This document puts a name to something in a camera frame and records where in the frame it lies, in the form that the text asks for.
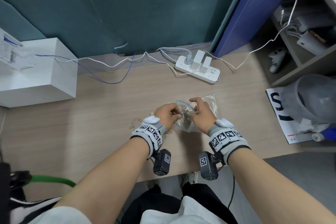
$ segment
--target sneaker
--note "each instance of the sneaker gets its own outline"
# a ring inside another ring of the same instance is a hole
[[[198,172],[191,172],[188,174],[182,175],[182,184],[181,187],[183,187],[184,184],[189,182],[190,184],[196,184],[198,180]]]
[[[159,185],[159,180],[158,179],[153,179],[145,182],[146,188],[148,190],[152,189],[156,184]]]

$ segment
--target desk surface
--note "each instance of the desk surface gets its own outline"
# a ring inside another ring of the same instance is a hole
[[[246,55],[236,53],[225,59],[237,66]],[[235,73],[221,60],[212,61],[212,65],[221,71],[215,85],[188,75],[175,77],[165,64],[133,68],[116,85],[80,75],[76,99],[9,109],[2,133],[4,160],[13,171],[30,170],[32,174],[62,176],[77,182],[129,139],[133,118],[144,118],[165,103],[213,93],[223,116],[259,157],[300,151],[299,145],[288,145],[283,136],[265,93],[270,86],[253,54]],[[120,69],[97,74],[115,82],[125,72]],[[168,175],[199,170],[198,154],[211,151],[208,141],[200,133],[174,131],[168,135],[163,144],[172,154]],[[158,178],[152,168],[153,163],[147,161],[138,181]],[[63,185],[28,187],[28,197],[36,191],[45,198],[68,190]]]

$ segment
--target green hose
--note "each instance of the green hose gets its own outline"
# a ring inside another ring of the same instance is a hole
[[[70,181],[69,179],[61,178],[61,177],[55,177],[55,176],[49,176],[49,175],[32,175],[31,176],[31,182],[52,182],[52,183],[63,183],[66,185],[69,185],[70,187],[75,187],[76,183],[73,181]]]

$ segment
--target forearm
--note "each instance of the forearm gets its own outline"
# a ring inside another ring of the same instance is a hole
[[[93,223],[113,223],[148,157],[147,142],[132,138],[92,169],[54,207],[80,210]]]
[[[238,149],[228,164],[239,187],[264,224],[336,223],[320,202],[249,149]]]

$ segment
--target blue binder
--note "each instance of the blue binder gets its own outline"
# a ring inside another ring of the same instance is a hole
[[[215,50],[221,57],[247,44],[282,0],[240,0]]]

